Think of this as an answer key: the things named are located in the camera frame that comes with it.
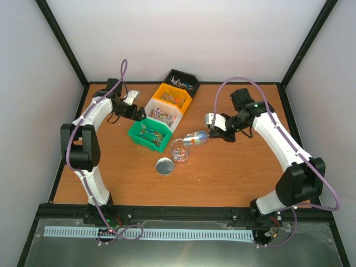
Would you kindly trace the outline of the silver metal scoop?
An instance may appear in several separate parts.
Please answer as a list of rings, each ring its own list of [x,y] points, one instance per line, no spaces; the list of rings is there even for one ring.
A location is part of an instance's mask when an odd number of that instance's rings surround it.
[[[195,131],[187,134],[183,138],[183,145],[185,147],[191,147],[196,145],[203,145],[207,142],[209,136],[205,131]]]

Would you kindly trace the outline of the green candy bin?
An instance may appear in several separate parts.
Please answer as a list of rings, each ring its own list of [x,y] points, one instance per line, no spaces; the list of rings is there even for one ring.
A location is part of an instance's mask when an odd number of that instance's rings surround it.
[[[166,124],[146,118],[140,122],[136,121],[129,129],[128,135],[134,143],[163,153],[172,137],[172,132]]]

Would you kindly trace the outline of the white candy bin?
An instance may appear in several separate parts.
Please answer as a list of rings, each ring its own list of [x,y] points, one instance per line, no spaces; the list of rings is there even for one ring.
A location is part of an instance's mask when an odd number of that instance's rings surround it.
[[[151,98],[145,106],[146,116],[175,132],[183,115],[180,110],[170,103]]]

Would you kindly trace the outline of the yellow candy bin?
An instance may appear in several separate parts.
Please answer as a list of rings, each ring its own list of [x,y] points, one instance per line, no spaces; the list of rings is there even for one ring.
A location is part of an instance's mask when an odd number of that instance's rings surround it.
[[[152,98],[177,107],[183,115],[192,102],[192,98],[187,91],[166,83],[162,83],[158,87]]]

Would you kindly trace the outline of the black candy bin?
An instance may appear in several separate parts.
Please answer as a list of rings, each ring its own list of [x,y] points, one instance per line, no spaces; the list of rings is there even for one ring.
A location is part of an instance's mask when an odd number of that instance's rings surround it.
[[[185,90],[191,98],[194,98],[200,87],[196,76],[175,69],[170,70],[163,83]]]

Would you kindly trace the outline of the round metal jar lid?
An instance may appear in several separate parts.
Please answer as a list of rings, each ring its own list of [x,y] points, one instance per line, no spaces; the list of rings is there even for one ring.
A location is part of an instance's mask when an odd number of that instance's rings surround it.
[[[174,170],[174,162],[168,157],[159,158],[155,163],[155,170],[160,175],[169,175]]]

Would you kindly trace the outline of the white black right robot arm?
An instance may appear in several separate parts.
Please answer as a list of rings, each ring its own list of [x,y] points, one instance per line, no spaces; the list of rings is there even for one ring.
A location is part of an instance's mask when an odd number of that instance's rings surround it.
[[[205,124],[210,128],[209,137],[235,142],[237,132],[246,128],[255,131],[268,144],[283,171],[272,192],[251,201],[251,223],[262,225],[273,213],[320,196],[325,162],[321,158],[313,158],[292,138],[269,102],[256,102],[247,88],[236,90],[230,98],[236,115],[205,115]]]

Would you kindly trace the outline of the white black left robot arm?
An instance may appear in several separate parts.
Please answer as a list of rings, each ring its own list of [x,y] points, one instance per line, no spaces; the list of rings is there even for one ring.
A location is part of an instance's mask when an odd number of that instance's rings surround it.
[[[101,150],[97,130],[109,114],[138,122],[146,118],[144,108],[134,104],[140,92],[126,90],[125,96],[121,97],[122,88],[126,88],[124,81],[108,79],[106,88],[93,95],[83,114],[60,128],[62,159],[79,177],[88,204],[97,208],[96,217],[104,224],[114,221],[116,210],[98,166]]]

